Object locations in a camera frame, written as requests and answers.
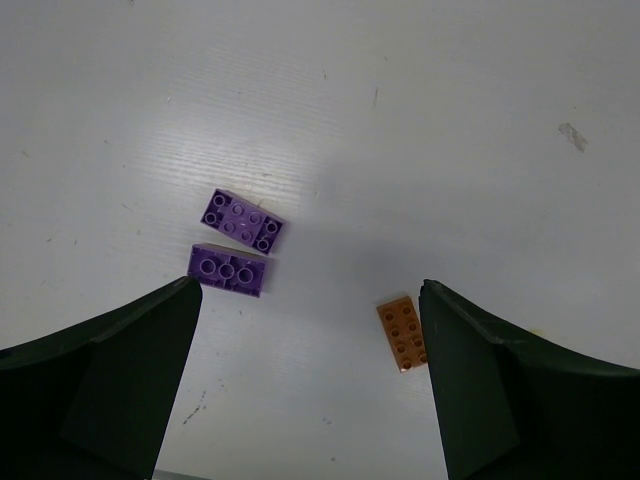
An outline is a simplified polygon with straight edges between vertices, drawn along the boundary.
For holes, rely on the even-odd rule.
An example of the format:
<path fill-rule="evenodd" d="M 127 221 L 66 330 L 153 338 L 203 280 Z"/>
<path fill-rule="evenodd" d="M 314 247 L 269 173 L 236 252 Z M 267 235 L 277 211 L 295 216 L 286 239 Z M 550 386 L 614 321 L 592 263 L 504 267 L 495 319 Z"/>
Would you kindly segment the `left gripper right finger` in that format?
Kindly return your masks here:
<path fill-rule="evenodd" d="M 561 347 L 426 281 L 422 331 L 452 479 L 635 479 L 639 372 Z"/>

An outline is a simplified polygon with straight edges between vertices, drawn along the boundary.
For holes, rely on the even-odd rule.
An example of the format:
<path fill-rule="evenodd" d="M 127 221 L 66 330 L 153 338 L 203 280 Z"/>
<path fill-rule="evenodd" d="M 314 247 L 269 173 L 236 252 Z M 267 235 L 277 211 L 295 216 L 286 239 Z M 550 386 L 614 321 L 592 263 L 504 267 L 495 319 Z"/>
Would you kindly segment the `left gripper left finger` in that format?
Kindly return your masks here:
<path fill-rule="evenodd" d="M 151 478 L 201 302 L 181 277 L 2 350 L 2 478 Z"/>

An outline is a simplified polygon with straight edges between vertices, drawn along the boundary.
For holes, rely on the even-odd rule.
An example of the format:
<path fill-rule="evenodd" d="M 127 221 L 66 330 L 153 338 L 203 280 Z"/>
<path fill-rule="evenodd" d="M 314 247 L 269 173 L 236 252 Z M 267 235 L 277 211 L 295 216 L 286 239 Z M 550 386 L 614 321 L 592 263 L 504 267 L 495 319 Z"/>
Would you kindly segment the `orange lego brick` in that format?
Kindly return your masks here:
<path fill-rule="evenodd" d="M 400 372 L 428 361 L 419 315 L 409 296 L 379 305 L 377 314 Z"/>

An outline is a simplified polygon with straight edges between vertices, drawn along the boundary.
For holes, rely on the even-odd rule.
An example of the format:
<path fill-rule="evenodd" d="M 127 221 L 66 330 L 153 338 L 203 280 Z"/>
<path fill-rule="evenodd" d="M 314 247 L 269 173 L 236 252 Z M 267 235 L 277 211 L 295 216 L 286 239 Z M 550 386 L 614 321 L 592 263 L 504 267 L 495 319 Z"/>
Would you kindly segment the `purple lego brick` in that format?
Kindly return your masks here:
<path fill-rule="evenodd" d="M 267 273 L 264 257 L 208 243 L 191 247 L 187 274 L 202 285 L 259 298 Z"/>

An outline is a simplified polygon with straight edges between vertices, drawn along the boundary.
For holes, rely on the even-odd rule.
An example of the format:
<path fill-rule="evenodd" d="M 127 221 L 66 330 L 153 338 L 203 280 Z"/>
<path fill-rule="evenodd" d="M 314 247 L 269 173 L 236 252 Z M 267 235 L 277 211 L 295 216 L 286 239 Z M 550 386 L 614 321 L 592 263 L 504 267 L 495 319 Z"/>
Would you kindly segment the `purple lego brick studs up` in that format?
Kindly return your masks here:
<path fill-rule="evenodd" d="M 214 190 L 201 223 L 266 256 L 285 225 L 275 214 L 223 189 Z"/>

